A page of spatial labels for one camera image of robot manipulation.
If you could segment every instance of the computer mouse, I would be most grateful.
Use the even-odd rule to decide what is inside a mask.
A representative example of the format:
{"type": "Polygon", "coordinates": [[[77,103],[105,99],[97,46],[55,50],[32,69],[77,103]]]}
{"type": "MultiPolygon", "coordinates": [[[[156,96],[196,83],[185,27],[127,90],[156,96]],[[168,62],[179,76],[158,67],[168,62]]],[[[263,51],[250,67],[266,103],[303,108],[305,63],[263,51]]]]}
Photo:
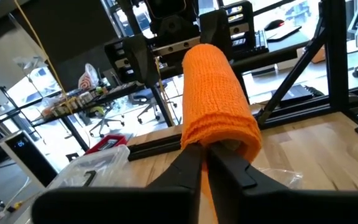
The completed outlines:
{"type": "Polygon", "coordinates": [[[284,25],[285,21],[282,19],[276,19],[272,22],[269,22],[269,24],[267,24],[267,26],[265,27],[265,30],[272,30],[272,29],[276,29],[282,25],[284,25]]]}

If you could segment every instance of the white plastic bag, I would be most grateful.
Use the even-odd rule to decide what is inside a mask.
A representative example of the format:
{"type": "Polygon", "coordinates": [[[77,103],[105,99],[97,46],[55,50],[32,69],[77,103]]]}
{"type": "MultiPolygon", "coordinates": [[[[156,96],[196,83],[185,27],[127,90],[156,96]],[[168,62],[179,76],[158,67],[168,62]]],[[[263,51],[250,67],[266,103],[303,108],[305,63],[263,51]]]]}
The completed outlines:
{"type": "Polygon", "coordinates": [[[98,86],[99,76],[96,69],[90,64],[85,64],[85,72],[78,80],[78,88],[89,90],[98,86]]]}
{"type": "Polygon", "coordinates": [[[122,168],[128,162],[129,149],[125,145],[84,155],[71,161],[52,181],[48,189],[60,187],[81,187],[94,171],[92,187],[112,187],[119,182],[122,168]]]}
{"type": "Polygon", "coordinates": [[[303,175],[301,173],[270,168],[258,168],[258,170],[290,189],[302,188],[303,175]]]}

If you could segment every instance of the wooden table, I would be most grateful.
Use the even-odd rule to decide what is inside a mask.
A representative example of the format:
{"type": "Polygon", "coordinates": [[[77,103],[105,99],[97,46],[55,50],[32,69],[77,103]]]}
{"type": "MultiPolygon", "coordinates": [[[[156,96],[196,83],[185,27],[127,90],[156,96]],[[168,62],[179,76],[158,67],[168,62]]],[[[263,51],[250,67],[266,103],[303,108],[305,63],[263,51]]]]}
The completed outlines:
{"type": "MultiPolygon", "coordinates": [[[[262,131],[263,148],[254,167],[284,169],[303,175],[301,189],[358,190],[357,125],[334,113],[262,131]]],[[[128,145],[181,133],[181,126],[132,138],[128,145]]],[[[137,186],[156,179],[181,151],[130,162],[137,186]]],[[[201,197],[199,223],[213,223],[206,198],[201,197]]]]}

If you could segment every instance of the keyboard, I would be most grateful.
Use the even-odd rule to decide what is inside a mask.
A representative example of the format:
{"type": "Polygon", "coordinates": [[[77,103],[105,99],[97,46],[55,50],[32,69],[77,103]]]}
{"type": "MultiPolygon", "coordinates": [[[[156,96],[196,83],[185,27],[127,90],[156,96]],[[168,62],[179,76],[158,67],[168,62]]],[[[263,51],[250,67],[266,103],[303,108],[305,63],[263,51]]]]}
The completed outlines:
{"type": "Polygon", "coordinates": [[[252,49],[247,49],[244,45],[246,42],[245,38],[235,38],[233,40],[233,59],[239,60],[248,57],[253,57],[255,55],[260,55],[269,52],[269,47],[267,44],[267,38],[264,30],[259,30],[255,32],[255,43],[256,46],[252,49]]]}

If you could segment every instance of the orange knitted fabric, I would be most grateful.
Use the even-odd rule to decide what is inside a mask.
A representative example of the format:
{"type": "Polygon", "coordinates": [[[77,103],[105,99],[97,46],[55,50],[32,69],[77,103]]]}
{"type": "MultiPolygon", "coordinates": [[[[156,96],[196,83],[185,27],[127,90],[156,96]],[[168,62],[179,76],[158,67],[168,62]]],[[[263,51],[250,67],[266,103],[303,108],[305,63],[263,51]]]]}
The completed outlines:
{"type": "MultiPolygon", "coordinates": [[[[241,142],[236,152],[252,162],[261,148],[260,131],[223,52],[209,44],[193,47],[183,59],[183,73],[182,148],[233,139],[241,142]]],[[[201,188],[213,206],[205,163],[201,188]]]]}

